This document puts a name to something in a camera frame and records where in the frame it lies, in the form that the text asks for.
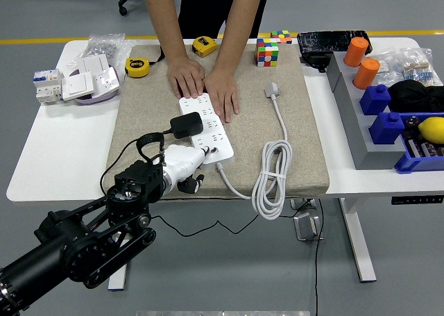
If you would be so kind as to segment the person's left hand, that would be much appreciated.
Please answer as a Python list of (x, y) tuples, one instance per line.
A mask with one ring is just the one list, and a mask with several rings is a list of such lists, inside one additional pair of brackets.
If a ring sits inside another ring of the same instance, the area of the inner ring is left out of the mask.
[(203, 79), (204, 89), (210, 96), (214, 112), (223, 124), (232, 121), (232, 114), (239, 114), (237, 83), (229, 69), (215, 67)]

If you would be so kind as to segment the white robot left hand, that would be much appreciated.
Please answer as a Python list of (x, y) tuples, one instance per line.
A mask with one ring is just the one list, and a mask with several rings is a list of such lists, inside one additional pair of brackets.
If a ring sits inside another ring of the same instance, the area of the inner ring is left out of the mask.
[(197, 193), (203, 184), (204, 175), (193, 178), (195, 171), (203, 164), (204, 159), (216, 148), (201, 148), (170, 145), (164, 152), (163, 181), (164, 193), (167, 195), (174, 187), (186, 194)]

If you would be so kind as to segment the person's right hand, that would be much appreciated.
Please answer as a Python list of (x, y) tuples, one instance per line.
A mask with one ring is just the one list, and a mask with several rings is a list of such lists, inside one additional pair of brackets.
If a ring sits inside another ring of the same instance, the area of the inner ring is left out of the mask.
[(197, 98), (203, 93), (205, 70), (188, 56), (167, 59), (167, 76), (177, 99)]

